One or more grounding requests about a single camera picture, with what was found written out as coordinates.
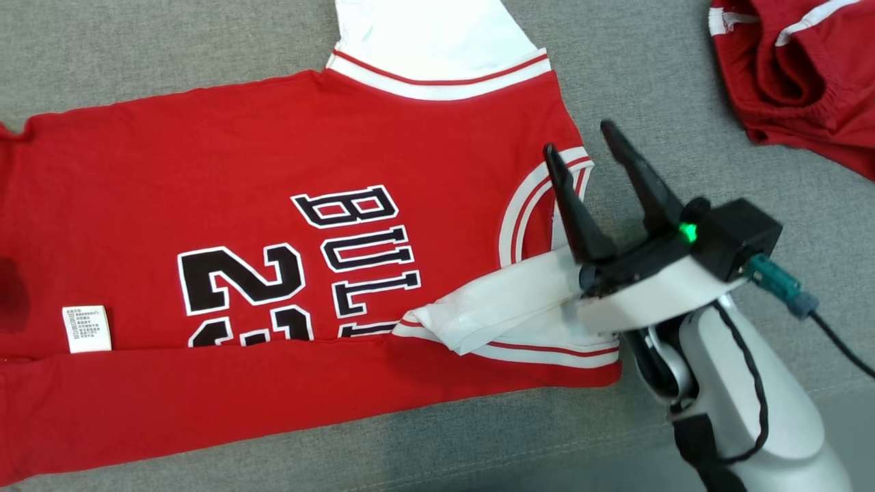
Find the gray fabric surface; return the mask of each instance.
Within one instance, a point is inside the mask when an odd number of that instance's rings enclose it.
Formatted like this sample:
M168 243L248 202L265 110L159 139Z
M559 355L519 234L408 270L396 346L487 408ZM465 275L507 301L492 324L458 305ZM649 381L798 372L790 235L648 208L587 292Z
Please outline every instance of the gray fabric surface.
M875 186L807 151L754 147L725 101L707 2L507 0L547 46L597 167L587 201L608 231L641 233L609 159L611 117L685 200L744 195L783 221L775 257L822 314L875 361ZM321 67L337 38L329 0L4 0L0 119ZM737 300L823 401L872 391L811 323L751 288ZM437 405L158 460L36 477L21 490L450 490L670 442L626 357L603 390L531 390Z

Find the white label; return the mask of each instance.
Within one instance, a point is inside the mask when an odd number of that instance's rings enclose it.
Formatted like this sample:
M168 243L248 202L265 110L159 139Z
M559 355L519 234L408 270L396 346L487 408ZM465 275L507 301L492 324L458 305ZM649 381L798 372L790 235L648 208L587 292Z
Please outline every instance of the white label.
M103 306L73 306L61 309L70 353L112 350L109 323Z

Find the red fabric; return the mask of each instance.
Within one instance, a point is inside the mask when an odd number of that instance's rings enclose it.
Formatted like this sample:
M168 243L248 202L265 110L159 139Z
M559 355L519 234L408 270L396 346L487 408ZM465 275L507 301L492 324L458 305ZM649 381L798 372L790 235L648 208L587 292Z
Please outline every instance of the red fabric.
M618 363L566 369L387 334L339 339L342 325L395 322L499 268L501 218L548 141L581 145L553 73L422 102L330 70L35 116L23 134L0 135L0 484L459 398L616 381ZM317 228L291 199L369 186L385 186L395 216ZM547 200L535 209L527 254L549 247L552 213ZM407 263L333 271L321 250L401 226ZM303 267L293 296L250 303L219 276L213 289L227 289L227 308L187 314L179 255L225 247L272 281L264 251L281 244ZM367 311L339 317L338 283L411 271L419 286L359 294ZM70 355L61 308L91 305L107 307L113 351ZM272 310L287 306L306 310L314 340L270 330ZM187 347L217 318L233 340ZM262 328L271 341L239 347Z
M715 0L759 17L714 35L733 107L758 144L815 151L875 179L875 3L845 5L798 31L779 33L823 0Z

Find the dark stain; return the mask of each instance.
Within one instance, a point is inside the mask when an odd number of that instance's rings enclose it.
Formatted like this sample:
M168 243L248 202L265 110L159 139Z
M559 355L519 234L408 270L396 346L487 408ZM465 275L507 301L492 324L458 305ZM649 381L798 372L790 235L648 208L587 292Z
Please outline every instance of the dark stain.
M30 313L31 300L15 262L0 257L0 334L24 331Z

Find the black cable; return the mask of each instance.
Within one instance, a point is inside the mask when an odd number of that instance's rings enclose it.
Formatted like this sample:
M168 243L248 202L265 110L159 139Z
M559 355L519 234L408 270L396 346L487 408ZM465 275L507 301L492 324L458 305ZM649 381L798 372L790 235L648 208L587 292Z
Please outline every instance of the black cable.
M824 321L823 318L820 317L820 314L817 314L817 311L812 311L810 316L811 319L814 320L815 323L817 323L817 325L823 330L823 332L826 333L826 336L828 336L829 339L832 340L833 345L835 345L836 348L838 348L842 352L842 354L844 354L844 356L848 358L849 361L853 362L855 366L857 366L858 368L860 368L860 370L869 375L869 377L875 378L875 370L873 370L872 367L866 365L866 363L861 361L856 354L851 352L851 349L848 348L848 346L845 345L840 338L838 338L836 332L832 331L830 325L828 325L826 321Z
M732 318L729 317L729 314L726 313L726 310L720 305L720 303L714 301L712 305L717 309L717 312L720 313L720 319L723 320L726 327L729 328L733 340L735 340L736 345L741 349L741 354L745 357L747 370L750 371L751 376L753 377L753 390L757 394L757 401L759 401L759 436L757 436L757 439L753 442L753 447L744 453L732 456L731 458L722 458L720 460L720 462L725 465L731 465L733 463L738 463L739 461L747 460L766 444L766 439L768 439L768 404L766 402L766 391L763 389L763 379L760 376L760 370L757 369L756 362L753 361L751 349L747 347L745 339L741 337L739 328L735 326L735 323L732 322Z

